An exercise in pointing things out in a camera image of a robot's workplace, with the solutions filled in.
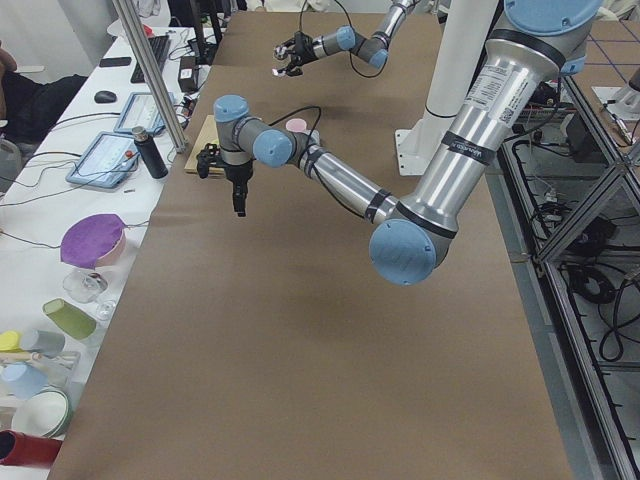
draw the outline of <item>gray cup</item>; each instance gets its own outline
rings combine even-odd
[[[47,357],[57,357],[64,348],[64,335],[57,332],[30,329],[20,337],[20,348],[27,352],[38,352]]]

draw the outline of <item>blue joint cap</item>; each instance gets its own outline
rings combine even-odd
[[[584,64],[587,61],[587,56],[583,56],[580,58],[576,58],[573,60],[568,60],[560,69],[560,75],[563,77],[574,75],[578,72],[581,72],[584,68]]]
[[[265,130],[253,142],[253,156],[256,160],[273,168],[287,163],[293,153],[293,144],[280,130]]]
[[[382,48],[374,53],[369,59],[369,65],[376,68],[382,68],[389,58],[389,51],[386,48]]]
[[[216,122],[233,122],[249,114],[249,104],[240,95],[224,95],[213,103]]]
[[[356,34],[353,33],[353,28],[351,27],[340,27],[336,31],[336,40],[340,50],[351,50],[356,46]]]
[[[436,265],[436,249],[424,229],[409,220],[386,220],[375,229],[369,256],[378,273],[396,285],[421,282]]]
[[[504,12],[518,30],[546,37],[581,27],[600,5],[602,0],[505,0]]]

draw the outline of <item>white label on robot arm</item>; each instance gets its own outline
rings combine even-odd
[[[464,103],[484,110],[491,119],[511,128],[537,86],[527,76],[526,70],[485,66]]]

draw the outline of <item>blue cup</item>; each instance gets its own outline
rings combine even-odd
[[[33,397],[47,385],[47,376],[28,363],[7,365],[2,371],[2,381],[16,397]]]

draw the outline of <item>black box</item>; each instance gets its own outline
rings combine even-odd
[[[198,90],[198,68],[196,57],[181,57],[178,71],[178,85],[184,93]]]

